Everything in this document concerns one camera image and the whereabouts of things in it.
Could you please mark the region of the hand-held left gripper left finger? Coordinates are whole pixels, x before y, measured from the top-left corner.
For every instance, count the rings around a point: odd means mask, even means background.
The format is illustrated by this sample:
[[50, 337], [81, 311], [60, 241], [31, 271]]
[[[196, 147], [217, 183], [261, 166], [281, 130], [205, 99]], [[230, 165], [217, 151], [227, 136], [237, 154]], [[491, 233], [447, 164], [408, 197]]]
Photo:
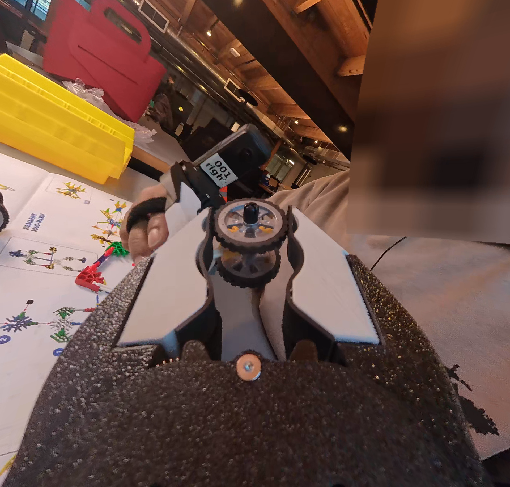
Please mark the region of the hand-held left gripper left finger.
[[150, 260], [116, 338], [116, 347], [161, 346], [168, 358], [199, 341], [221, 359], [221, 316], [209, 267], [213, 261], [212, 212], [201, 212]]

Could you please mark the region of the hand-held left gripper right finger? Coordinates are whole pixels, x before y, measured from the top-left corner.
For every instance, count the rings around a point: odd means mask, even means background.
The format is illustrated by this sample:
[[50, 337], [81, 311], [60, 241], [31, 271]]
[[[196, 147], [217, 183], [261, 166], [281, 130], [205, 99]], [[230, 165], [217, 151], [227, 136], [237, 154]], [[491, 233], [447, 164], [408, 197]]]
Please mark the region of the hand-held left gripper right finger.
[[293, 273], [283, 312], [286, 359], [301, 342], [319, 360], [344, 360], [343, 344], [380, 346], [381, 331], [354, 274], [354, 258], [307, 216], [288, 209], [287, 255]]

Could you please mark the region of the colourful construction toy model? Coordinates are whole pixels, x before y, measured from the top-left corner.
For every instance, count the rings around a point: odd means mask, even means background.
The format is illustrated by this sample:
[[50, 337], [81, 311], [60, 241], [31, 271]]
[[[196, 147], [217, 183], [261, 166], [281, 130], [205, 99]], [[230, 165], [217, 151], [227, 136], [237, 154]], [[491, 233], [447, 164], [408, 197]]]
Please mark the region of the colourful construction toy model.
[[90, 266], [86, 266], [75, 278], [74, 283], [80, 287], [91, 290], [95, 293], [98, 292], [111, 292], [111, 288], [105, 284], [105, 279], [99, 270], [103, 263], [111, 257], [124, 258], [128, 256], [129, 252], [126, 250], [121, 241], [113, 241], [110, 246], [105, 249], [105, 252]]

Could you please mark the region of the detached toy model section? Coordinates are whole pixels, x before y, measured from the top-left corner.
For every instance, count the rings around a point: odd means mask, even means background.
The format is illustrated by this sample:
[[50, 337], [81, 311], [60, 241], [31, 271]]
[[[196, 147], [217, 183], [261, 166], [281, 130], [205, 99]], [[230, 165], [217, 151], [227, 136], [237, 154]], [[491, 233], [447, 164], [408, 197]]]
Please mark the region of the detached toy model section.
[[260, 289], [275, 279], [288, 233], [288, 219], [277, 204], [264, 199], [228, 202], [215, 212], [213, 232], [221, 246], [217, 270], [227, 283]]

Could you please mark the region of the yellow plastic bin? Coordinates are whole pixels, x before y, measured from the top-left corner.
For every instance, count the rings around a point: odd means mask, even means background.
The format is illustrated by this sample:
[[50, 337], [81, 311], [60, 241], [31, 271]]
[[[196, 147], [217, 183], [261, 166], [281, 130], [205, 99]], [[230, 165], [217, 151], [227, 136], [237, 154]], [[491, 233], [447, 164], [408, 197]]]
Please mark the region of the yellow plastic bin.
[[98, 184], [118, 179], [134, 130], [8, 54], [1, 55], [1, 143]]

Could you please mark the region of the person's right forearm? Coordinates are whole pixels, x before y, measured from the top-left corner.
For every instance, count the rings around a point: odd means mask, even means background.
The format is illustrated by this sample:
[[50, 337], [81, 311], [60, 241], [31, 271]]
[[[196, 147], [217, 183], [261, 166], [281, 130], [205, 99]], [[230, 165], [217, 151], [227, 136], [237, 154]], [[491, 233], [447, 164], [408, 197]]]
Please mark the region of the person's right forearm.
[[277, 192], [268, 201], [286, 211], [299, 209], [341, 246], [348, 244], [347, 204], [350, 170], [322, 177], [294, 190]]

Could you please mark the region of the clear plastic bag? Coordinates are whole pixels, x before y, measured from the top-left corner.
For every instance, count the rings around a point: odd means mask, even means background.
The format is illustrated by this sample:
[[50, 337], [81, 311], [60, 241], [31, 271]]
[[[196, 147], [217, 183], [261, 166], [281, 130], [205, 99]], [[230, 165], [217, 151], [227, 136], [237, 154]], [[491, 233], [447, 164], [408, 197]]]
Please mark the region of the clear plastic bag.
[[104, 91], [101, 88], [88, 89], [86, 88], [84, 82], [79, 78], [77, 78], [75, 81], [63, 81], [62, 85], [74, 95], [77, 95], [84, 101], [92, 104], [93, 106], [99, 108], [101, 111], [124, 123], [126, 126], [132, 128], [135, 132], [135, 146], [142, 147], [143, 145], [148, 145], [149, 143], [153, 142], [153, 136], [156, 134], [156, 130], [150, 130], [147, 127], [141, 126], [135, 122], [124, 120], [115, 114], [115, 112], [104, 101]]

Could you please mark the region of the person's upper body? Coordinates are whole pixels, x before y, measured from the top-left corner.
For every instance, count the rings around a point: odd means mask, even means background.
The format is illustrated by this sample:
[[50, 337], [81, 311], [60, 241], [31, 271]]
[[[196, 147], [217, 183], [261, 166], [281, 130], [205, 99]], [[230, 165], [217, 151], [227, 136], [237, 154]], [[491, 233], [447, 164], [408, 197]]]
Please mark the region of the person's upper body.
[[[347, 234], [343, 247], [372, 267], [396, 236]], [[284, 292], [293, 273], [282, 264], [260, 299], [277, 359], [284, 359]], [[509, 246], [410, 237], [374, 269], [376, 277], [428, 336], [452, 375], [482, 459], [509, 450]]]

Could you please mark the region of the white instruction sheet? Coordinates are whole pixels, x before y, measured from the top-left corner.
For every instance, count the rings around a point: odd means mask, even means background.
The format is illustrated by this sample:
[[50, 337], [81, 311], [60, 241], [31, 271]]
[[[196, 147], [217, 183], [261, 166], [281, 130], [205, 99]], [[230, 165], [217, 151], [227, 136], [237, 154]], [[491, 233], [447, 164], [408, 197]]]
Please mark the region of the white instruction sheet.
[[96, 188], [1, 154], [1, 470], [21, 444], [55, 361], [90, 313], [133, 268], [113, 255], [98, 268], [106, 291], [75, 278], [119, 241], [131, 199], [156, 181], [126, 169]]

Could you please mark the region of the red box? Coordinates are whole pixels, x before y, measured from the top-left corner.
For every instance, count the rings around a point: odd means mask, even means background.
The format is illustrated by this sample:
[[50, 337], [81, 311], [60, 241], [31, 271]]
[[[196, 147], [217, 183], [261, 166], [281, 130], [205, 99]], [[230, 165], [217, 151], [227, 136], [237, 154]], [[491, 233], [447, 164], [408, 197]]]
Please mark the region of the red box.
[[101, 88], [121, 118], [138, 122], [165, 67], [150, 56], [144, 24], [117, 0], [58, 0], [43, 55], [43, 69], [64, 80]]

